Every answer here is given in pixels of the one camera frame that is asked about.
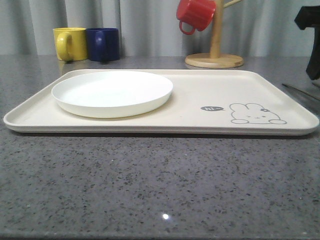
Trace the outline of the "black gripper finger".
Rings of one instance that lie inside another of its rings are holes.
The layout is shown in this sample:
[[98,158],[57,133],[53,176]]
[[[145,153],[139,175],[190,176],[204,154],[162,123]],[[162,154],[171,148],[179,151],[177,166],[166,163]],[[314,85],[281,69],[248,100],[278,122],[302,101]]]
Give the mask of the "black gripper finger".
[[300,30],[314,29],[314,42],[306,68],[306,73],[311,80],[320,78],[320,6],[302,6],[294,22]]

